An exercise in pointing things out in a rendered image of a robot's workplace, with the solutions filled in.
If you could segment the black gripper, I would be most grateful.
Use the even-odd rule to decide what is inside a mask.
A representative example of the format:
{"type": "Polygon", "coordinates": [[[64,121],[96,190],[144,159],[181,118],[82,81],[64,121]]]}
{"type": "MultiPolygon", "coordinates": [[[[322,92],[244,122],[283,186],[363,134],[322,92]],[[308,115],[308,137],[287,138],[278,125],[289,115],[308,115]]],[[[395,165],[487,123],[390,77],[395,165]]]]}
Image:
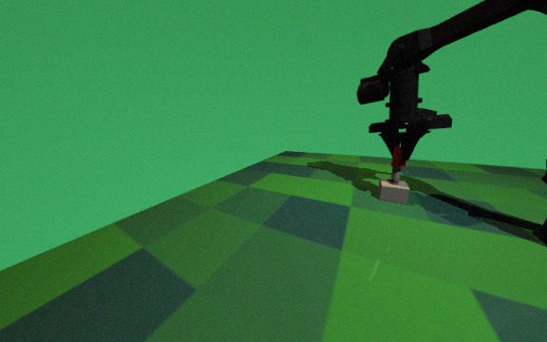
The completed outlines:
{"type": "Polygon", "coordinates": [[[423,98],[418,98],[417,93],[393,96],[386,103],[389,120],[370,124],[369,133],[381,132],[379,136],[386,143],[391,156],[394,147],[400,147],[401,144],[403,158],[409,160],[415,145],[425,133],[430,133],[431,129],[451,127],[452,118],[448,114],[417,116],[418,103],[422,102],[423,98]],[[398,129],[405,129],[406,133],[399,133],[398,129]]]}

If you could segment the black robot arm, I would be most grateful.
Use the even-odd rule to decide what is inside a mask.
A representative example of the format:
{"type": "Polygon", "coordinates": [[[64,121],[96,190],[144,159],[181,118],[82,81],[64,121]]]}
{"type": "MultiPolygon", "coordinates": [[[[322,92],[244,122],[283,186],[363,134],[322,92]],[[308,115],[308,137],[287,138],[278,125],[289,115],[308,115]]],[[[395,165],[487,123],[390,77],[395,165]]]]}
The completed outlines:
{"type": "Polygon", "coordinates": [[[484,0],[435,27],[418,29],[393,41],[377,74],[361,79],[357,97],[361,105],[419,91],[419,74],[430,71],[422,63],[441,47],[491,27],[526,10],[547,14],[547,0],[484,0]],[[388,84],[389,83],[389,84],[388,84]]]}

